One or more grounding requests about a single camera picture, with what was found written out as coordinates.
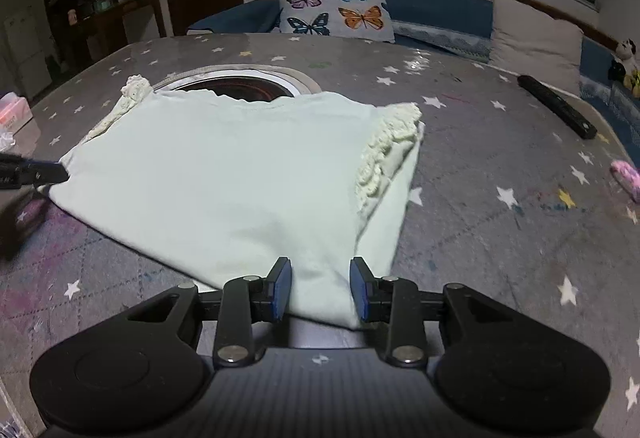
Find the pale green t-shirt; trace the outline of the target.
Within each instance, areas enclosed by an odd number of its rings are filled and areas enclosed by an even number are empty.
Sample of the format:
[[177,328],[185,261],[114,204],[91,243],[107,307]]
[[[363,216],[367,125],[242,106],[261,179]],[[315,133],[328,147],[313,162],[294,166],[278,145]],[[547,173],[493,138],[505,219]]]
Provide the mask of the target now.
[[390,273],[420,143],[416,104],[321,92],[247,102],[130,77],[62,159],[52,201],[104,235],[221,287],[291,260],[288,309],[359,324],[352,258]]

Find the pink tissue box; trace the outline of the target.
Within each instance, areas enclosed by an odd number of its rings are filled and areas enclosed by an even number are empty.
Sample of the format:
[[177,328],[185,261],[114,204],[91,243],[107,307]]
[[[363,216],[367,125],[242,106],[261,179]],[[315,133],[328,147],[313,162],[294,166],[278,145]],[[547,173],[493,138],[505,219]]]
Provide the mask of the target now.
[[2,140],[12,140],[29,121],[32,120],[32,110],[27,98],[15,92],[2,95],[0,100],[0,128]]

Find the white refrigerator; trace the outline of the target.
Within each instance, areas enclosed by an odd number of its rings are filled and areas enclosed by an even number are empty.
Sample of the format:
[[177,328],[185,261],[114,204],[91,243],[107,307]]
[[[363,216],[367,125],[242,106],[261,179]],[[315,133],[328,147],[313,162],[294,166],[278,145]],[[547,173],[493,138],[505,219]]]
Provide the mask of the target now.
[[29,8],[6,18],[3,22],[9,49],[17,70],[18,83],[26,98],[33,100],[52,82],[41,48],[35,17]]

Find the round induction cooktop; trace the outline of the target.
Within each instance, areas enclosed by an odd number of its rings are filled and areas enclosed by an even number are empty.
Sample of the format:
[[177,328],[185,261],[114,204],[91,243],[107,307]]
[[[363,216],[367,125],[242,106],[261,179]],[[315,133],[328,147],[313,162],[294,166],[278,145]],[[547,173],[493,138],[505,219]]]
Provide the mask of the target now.
[[274,65],[222,64],[168,75],[155,92],[209,90],[245,102],[272,102],[276,98],[317,94],[321,86],[299,70]]

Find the black remote control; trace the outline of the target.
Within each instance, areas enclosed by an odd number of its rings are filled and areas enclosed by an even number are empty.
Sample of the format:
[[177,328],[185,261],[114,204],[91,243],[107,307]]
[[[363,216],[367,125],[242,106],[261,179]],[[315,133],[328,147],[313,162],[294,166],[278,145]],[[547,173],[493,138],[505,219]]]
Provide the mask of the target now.
[[567,103],[553,90],[545,86],[538,80],[529,75],[519,75],[518,85],[532,94],[542,105],[546,106],[550,111],[558,116],[567,127],[570,127],[579,138],[583,140],[592,140],[596,137],[597,129],[590,121],[582,116],[577,109]]

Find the butterfly print cushion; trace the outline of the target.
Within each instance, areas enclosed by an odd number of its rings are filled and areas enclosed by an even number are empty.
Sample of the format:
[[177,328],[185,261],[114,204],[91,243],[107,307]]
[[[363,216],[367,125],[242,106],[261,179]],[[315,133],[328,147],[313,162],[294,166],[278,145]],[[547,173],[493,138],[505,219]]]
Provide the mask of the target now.
[[395,42],[386,0],[279,0],[283,34]]

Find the blue bench sofa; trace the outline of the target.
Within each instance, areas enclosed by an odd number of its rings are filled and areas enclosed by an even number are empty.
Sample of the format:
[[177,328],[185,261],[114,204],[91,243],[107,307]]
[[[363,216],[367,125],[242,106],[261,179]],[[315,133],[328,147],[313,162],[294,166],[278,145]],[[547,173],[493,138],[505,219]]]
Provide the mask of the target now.
[[[386,0],[396,39],[404,46],[433,48],[486,62],[492,31],[491,0]],[[188,27],[188,33],[215,34],[273,31],[279,25],[279,0],[253,0],[209,15]],[[580,28],[580,94],[612,125],[620,139],[639,144],[639,102],[608,79],[614,62],[614,41],[589,26]]]

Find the pink wrapped packet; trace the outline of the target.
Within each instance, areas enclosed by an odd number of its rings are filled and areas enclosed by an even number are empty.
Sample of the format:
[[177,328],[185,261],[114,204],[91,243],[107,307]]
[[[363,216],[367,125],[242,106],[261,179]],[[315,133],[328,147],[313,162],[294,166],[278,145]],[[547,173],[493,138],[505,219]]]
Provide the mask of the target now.
[[616,182],[623,187],[631,199],[640,203],[640,173],[627,161],[612,161],[610,171]]

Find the beige cushion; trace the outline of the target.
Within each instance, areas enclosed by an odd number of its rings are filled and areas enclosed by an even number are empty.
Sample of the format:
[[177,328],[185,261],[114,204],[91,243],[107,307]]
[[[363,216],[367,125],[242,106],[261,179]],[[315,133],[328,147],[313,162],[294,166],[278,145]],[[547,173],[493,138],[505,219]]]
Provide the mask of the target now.
[[579,91],[582,30],[515,0],[494,0],[489,62],[546,86]]

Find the brown bear plush toy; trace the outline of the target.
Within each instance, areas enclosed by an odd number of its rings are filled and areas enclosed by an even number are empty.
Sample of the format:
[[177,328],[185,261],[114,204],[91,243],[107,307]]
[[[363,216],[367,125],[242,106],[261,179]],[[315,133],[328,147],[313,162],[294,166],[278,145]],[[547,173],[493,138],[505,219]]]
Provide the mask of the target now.
[[640,98],[640,72],[638,69],[633,69],[624,77],[623,86],[634,98]]

